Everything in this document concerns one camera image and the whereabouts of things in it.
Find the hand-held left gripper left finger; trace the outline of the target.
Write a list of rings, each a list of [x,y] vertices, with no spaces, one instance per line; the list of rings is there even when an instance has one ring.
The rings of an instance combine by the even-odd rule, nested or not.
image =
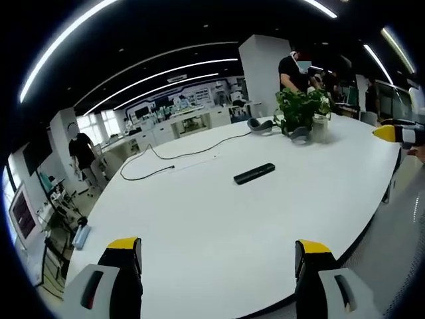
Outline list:
[[[141,239],[111,242],[96,264],[88,264],[67,284],[63,318],[140,318]]]

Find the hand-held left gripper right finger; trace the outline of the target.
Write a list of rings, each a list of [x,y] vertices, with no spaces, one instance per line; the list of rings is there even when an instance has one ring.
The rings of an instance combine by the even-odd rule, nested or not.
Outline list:
[[[374,294],[351,269],[341,268],[325,245],[295,243],[294,292],[298,318],[381,318]]]

